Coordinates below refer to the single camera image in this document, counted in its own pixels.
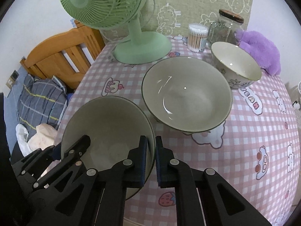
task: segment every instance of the fan base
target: fan base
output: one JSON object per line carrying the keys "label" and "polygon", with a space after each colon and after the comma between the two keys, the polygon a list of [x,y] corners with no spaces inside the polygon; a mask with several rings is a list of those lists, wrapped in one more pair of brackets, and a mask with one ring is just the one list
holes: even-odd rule
{"label": "fan base", "polygon": [[144,64],[164,57],[170,52],[171,47],[171,42],[166,36],[154,31],[144,31],[141,33],[139,45],[131,41],[119,43],[113,55],[122,63]]}

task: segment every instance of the glass jar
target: glass jar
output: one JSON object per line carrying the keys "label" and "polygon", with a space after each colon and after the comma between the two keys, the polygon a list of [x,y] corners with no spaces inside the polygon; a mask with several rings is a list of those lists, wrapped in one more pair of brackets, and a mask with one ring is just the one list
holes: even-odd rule
{"label": "glass jar", "polygon": [[216,41],[225,41],[239,46],[243,36],[241,25],[244,19],[236,13],[220,9],[219,18],[209,27],[208,38],[210,46]]}

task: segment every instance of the table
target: table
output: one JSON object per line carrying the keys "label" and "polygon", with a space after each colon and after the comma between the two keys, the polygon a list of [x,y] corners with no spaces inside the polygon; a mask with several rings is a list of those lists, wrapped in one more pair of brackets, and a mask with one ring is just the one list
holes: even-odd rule
{"label": "table", "polygon": [[[185,39],[171,38],[167,57],[191,56],[211,62],[208,48],[190,52]],[[74,93],[61,121],[55,143],[61,141],[72,115],[86,102],[118,95],[136,103],[149,117],[156,135],[175,158],[195,169],[212,167],[272,225],[283,225],[292,205],[299,176],[299,138],[290,98],[279,76],[262,78],[249,88],[233,90],[231,113],[211,132],[185,135],[157,122],[141,96],[146,71],[157,61],[125,65],[111,58],[109,43]],[[146,226],[176,225],[173,189],[160,189],[156,169],[141,191],[125,203],[125,217]]]}

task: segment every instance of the fan stand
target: fan stand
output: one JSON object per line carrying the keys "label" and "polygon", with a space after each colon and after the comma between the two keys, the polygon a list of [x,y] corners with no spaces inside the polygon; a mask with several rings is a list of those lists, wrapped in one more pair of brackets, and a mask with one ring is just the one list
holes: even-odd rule
{"label": "fan stand", "polygon": [[117,44],[113,55],[126,64],[144,64],[158,60],[171,50],[170,40],[154,31],[141,31],[139,17],[136,15],[128,23],[130,41]]}

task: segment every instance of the cotton swab container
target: cotton swab container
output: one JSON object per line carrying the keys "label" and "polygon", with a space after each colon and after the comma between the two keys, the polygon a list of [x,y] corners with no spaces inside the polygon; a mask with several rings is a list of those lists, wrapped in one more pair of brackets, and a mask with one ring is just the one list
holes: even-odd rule
{"label": "cotton swab container", "polygon": [[195,53],[204,52],[207,42],[208,28],[204,25],[189,24],[187,47]]}

